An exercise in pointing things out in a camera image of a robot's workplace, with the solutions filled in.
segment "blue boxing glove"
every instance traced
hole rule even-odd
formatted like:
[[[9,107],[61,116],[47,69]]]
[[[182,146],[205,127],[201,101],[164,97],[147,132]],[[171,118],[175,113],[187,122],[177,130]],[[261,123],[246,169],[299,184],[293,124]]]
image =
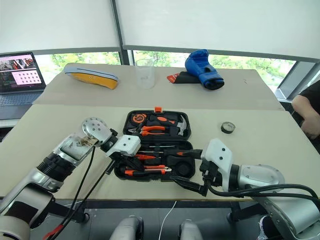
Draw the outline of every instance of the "blue boxing glove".
[[[200,49],[192,52],[185,61],[185,68],[188,73],[198,77],[201,84],[209,90],[221,88],[225,82],[217,70],[208,62],[208,50]]]

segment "floor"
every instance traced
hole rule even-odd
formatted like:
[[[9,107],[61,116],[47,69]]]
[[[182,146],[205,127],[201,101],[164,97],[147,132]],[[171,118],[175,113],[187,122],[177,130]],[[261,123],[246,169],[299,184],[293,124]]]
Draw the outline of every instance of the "floor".
[[[241,208],[252,205],[243,202]],[[113,208],[87,209],[90,220],[85,224],[70,222],[57,239],[64,240],[108,240],[118,223],[130,215],[142,217],[144,221],[144,240],[157,240],[160,227],[170,208]],[[260,229],[261,216],[242,220],[234,225],[227,221],[230,208],[174,208],[166,218],[161,234],[162,240],[177,240],[179,225],[191,219],[199,227],[204,240],[255,240]],[[31,240],[41,240],[52,231],[61,218],[48,216],[37,228],[31,231]]]

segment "toolbox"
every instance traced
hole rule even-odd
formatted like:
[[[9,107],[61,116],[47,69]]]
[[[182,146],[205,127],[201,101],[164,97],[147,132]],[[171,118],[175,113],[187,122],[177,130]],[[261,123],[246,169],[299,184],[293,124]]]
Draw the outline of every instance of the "toolbox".
[[[193,146],[188,142],[191,127],[187,114],[178,111],[134,110],[128,113],[124,135],[140,137],[141,147],[136,157],[145,170],[136,171],[124,164],[114,168],[122,180],[148,182],[172,181],[171,176],[191,178],[195,174],[195,159],[188,154]]]

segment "black shirt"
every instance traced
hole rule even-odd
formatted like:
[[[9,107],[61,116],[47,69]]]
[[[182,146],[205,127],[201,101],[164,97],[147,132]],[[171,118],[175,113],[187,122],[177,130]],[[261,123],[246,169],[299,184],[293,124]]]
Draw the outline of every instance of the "black shirt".
[[[306,97],[313,109],[320,114],[320,80],[307,87],[299,95]]]

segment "white cable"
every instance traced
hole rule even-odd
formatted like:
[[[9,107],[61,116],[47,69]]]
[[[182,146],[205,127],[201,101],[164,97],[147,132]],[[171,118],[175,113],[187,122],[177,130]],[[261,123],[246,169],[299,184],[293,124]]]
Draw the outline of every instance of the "white cable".
[[[166,220],[166,218],[168,217],[168,215],[171,213],[171,211],[174,209],[176,203],[177,203],[177,201],[174,202],[172,208],[171,208],[170,211],[165,215],[165,217],[164,217],[164,219],[163,219],[163,221],[162,221],[158,240],[160,240],[160,238],[161,238],[161,232],[162,232],[162,228],[164,227],[165,220]]]

